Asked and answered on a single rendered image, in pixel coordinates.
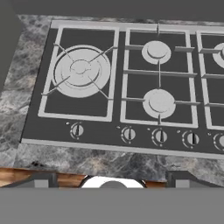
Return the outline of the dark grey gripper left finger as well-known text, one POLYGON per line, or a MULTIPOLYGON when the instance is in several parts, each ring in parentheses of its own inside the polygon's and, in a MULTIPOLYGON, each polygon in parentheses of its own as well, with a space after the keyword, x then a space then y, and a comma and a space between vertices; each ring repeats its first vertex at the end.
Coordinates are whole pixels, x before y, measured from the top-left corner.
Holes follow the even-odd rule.
POLYGON ((30 177, 4 185, 3 188, 54 188, 58 187, 56 173, 39 172, 33 173, 30 177))

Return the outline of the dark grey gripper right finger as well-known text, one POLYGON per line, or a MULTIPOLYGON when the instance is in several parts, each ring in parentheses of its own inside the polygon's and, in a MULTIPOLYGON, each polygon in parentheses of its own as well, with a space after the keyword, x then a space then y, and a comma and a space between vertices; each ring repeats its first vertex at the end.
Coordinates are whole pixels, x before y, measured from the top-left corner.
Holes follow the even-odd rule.
POLYGON ((196 178, 189 171, 168 171, 165 178, 166 186, 170 188, 221 188, 221 185, 196 178))

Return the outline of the brown wooden cupboard front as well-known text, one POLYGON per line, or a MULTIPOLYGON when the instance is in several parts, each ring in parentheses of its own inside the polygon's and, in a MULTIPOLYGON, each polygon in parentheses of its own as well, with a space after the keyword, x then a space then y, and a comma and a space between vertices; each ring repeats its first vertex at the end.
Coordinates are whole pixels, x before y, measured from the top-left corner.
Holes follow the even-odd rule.
MULTIPOLYGON (((14 169, 14 168, 0 168, 0 186, 6 186, 19 180, 29 178, 32 174, 40 173, 40 171, 14 169)), ((65 174, 57 173, 57 180, 59 187, 65 188, 77 188, 81 185, 81 181, 85 178, 85 175, 80 174, 65 174)), ((147 188, 165 188, 165 182, 145 180, 147 188)))

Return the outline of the silver hob knob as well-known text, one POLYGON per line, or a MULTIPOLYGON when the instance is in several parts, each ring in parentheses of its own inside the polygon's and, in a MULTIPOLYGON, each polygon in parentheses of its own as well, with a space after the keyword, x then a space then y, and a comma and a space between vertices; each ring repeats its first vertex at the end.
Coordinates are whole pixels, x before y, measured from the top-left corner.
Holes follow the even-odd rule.
POLYGON ((131 126, 127 126, 122 129, 121 138, 126 144, 131 144, 135 137, 136 132, 131 126))
POLYGON ((162 128, 154 129, 151 133, 151 140, 156 146, 162 147, 167 139, 167 133, 162 128))
POLYGON ((81 122, 76 122, 71 126, 70 135, 73 139, 80 139, 84 133, 84 128, 81 122))
POLYGON ((186 148, 192 149, 196 145, 198 145, 199 142, 200 142, 199 136, 191 130, 185 131, 182 135, 182 143, 186 148))
POLYGON ((218 133, 213 136, 214 147, 219 151, 224 151, 224 134, 218 133))

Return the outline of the white round object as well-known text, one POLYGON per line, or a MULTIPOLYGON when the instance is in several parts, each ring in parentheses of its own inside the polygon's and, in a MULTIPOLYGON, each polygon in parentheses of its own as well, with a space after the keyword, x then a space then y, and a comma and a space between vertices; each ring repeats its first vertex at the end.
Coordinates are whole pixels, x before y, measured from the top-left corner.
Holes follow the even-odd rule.
POLYGON ((143 181, 130 178, 86 177, 80 184, 81 188, 145 188, 143 181))

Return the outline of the black gas hob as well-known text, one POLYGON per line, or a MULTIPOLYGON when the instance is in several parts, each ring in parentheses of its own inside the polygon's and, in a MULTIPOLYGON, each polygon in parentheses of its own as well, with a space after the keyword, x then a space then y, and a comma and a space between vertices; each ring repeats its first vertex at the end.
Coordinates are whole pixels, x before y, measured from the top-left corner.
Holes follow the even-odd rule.
POLYGON ((224 25, 54 19, 22 142, 224 159, 224 25), (80 139, 70 135, 81 122, 80 139), (121 138, 131 126, 131 144, 121 138), (162 147, 153 130, 168 136, 162 147), (191 130, 199 144, 186 148, 191 130))

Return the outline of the dark grey tall cabinet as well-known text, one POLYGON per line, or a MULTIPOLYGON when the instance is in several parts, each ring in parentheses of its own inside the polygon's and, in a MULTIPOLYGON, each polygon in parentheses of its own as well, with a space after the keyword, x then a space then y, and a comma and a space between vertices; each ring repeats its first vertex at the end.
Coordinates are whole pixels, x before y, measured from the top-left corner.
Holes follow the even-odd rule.
POLYGON ((22 31, 22 23, 11 3, 0 0, 0 93, 22 31))

